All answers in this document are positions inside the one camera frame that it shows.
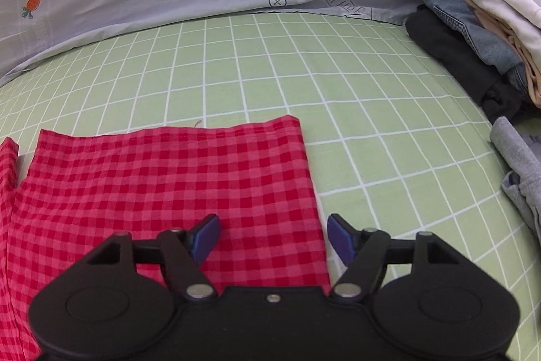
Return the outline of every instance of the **green grid bedsheet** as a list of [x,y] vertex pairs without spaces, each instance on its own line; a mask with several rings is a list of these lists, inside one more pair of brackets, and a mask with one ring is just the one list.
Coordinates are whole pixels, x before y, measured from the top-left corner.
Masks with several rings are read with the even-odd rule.
[[[490,124],[403,28],[313,14],[246,14],[148,29],[58,55],[0,89],[0,137],[21,177],[40,129],[301,120],[321,221],[339,212],[395,238],[429,229],[509,288],[510,355],[539,361],[537,244],[500,190]],[[343,270],[329,248],[329,271]],[[387,279],[407,267],[393,267]]]

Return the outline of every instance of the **orange carrot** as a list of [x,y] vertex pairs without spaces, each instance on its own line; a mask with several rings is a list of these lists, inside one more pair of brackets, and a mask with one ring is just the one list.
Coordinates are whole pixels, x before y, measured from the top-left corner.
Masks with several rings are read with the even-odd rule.
[[32,19],[32,11],[34,11],[38,6],[40,6],[41,0],[28,0],[26,7],[23,7],[22,17],[28,16]]
[[39,5],[41,0],[28,0],[26,3],[26,9],[29,11],[34,11]]

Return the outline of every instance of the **red checkered fabric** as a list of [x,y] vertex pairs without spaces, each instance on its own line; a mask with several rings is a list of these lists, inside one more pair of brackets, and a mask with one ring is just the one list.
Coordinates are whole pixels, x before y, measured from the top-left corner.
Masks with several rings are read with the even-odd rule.
[[[0,357],[39,352],[26,311],[32,297],[116,231],[134,239],[221,220],[202,269],[225,285],[329,289],[299,121],[229,129],[159,128],[72,138],[42,131],[28,176],[16,182],[17,145],[0,148],[2,223]],[[144,275],[161,281],[157,268]]]

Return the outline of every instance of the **black folded cloth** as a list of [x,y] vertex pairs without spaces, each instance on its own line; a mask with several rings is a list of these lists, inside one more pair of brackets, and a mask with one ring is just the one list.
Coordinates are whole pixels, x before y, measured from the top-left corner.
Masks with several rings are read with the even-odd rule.
[[519,92],[506,83],[494,66],[488,66],[474,53],[461,33],[450,29],[428,7],[419,6],[409,15],[406,30],[412,40],[442,65],[494,123],[498,117],[524,118]]

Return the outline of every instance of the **denim jeans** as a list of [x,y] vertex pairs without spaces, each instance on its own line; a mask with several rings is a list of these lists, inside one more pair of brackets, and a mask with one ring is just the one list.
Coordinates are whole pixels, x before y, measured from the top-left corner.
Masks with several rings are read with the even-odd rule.
[[423,0],[448,27],[464,36],[477,56],[508,79],[522,98],[528,99],[524,63],[515,50],[492,31],[485,29],[463,0]]

